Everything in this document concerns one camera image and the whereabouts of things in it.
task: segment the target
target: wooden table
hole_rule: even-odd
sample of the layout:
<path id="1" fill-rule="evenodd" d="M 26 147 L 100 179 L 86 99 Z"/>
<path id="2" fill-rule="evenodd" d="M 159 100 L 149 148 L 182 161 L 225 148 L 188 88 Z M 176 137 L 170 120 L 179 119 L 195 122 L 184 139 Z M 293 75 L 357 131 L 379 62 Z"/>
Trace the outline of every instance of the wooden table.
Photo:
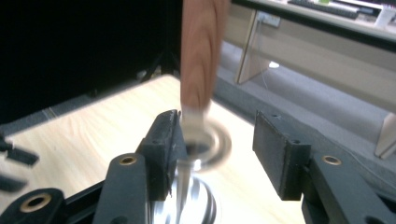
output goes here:
<path id="1" fill-rule="evenodd" d="M 17 194 L 0 192 L 0 212 L 33 189 L 61 189 L 67 198 L 102 181 L 109 162 L 134 152 L 155 117 L 169 109 L 180 109 L 179 81 L 163 76 L 8 137 L 40 161 L 29 169 L 0 158 L 3 174 L 29 181 Z M 253 126 L 214 102 L 208 116 L 233 141 L 226 162 L 199 174 L 219 197 L 221 223 L 304 223 L 301 203 L 278 199 L 252 151 Z"/>

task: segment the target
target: brass insert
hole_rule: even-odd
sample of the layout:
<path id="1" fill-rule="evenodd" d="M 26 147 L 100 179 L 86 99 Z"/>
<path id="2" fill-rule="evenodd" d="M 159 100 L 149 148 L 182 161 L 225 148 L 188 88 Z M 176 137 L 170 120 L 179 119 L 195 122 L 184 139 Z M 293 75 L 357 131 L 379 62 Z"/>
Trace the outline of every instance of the brass insert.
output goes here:
<path id="1" fill-rule="evenodd" d="M 31 213 L 45 207 L 51 200 L 51 196 L 48 193 L 40 193 L 30 197 L 24 201 L 21 205 L 21 212 Z"/>
<path id="2" fill-rule="evenodd" d="M 322 160 L 330 165 L 341 165 L 341 161 L 333 156 L 323 156 Z"/>
<path id="3" fill-rule="evenodd" d="M 136 161 L 137 161 L 137 158 L 129 156 L 129 157 L 122 158 L 120 160 L 120 164 L 121 165 L 131 165 L 131 164 L 135 163 Z"/>

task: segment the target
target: wooden stick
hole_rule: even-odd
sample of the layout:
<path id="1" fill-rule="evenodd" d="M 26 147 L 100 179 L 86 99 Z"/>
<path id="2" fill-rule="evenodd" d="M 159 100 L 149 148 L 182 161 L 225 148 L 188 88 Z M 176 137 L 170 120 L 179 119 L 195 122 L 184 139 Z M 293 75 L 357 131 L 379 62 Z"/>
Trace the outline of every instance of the wooden stick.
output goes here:
<path id="1" fill-rule="evenodd" d="M 181 40 L 182 107 L 207 109 L 216 82 L 229 0 L 185 0 Z"/>

